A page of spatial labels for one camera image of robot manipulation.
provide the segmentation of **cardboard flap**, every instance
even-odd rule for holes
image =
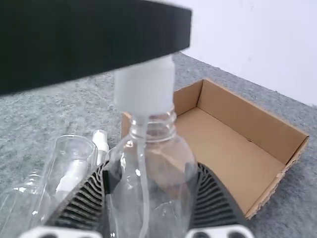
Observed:
[[[198,107],[285,165],[307,137],[295,127],[208,80],[203,81]]]
[[[181,115],[197,106],[203,81],[198,81],[188,87],[174,92],[174,106],[176,115]]]

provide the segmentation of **white plastic part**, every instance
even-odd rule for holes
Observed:
[[[102,238],[102,236],[97,232],[83,231],[78,229],[68,229],[68,228],[61,228],[61,227],[36,227],[19,236],[19,238],[45,238],[45,237]]]
[[[92,141],[97,146],[97,166],[106,161],[106,155],[109,151],[109,145],[107,143],[107,132],[104,130],[96,130],[93,133]]]
[[[231,238],[238,237],[234,236],[234,233],[241,234],[240,237],[244,238],[254,238],[252,232],[242,225],[230,225],[221,227],[206,227],[199,229],[191,229],[185,236],[185,238]]]
[[[171,56],[115,72],[114,103],[134,116],[158,115],[173,107],[175,66]]]
[[[57,188],[55,198],[62,201],[67,194],[87,175],[88,164],[83,160],[72,161],[64,177],[61,178]]]

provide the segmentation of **white spray nozzle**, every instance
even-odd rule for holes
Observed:
[[[107,132],[104,130],[95,130],[93,133],[94,144],[97,146],[98,150],[108,151],[109,146],[107,143]]]
[[[83,160],[72,161],[66,174],[60,180],[56,192],[67,191],[70,192],[74,187],[87,175],[88,173],[88,162]]]

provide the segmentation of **clear glass jar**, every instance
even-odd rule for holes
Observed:
[[[183,238],[191,207],[191,182],[197,162],[185,140],[176,134],[174,110],[144,122],[131,118],[129,134],[110,157],[111,236],[137,238],[143,223],[143,194],[138,163],[138,143],[145,140],[150,216],[147,238]],[[146,138],[142,128],[147,123]]]
[[[34,170],[24,182],[0,195],[0,237],[16,238],[30,229],[31,224],[43,224],[52,200],[44,191],[41,206],[33,210],[34,201],[41,195],[39,181],[39,171]]]

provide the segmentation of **bottle neck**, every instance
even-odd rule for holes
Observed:
[[[143,138],[144,127],[147,124],[146,142],[161,142],[172,139],[176,134],[176,113],[174,108],[164,114],[152,115],[148,119],[132,116],[129,134],[131,137]]]

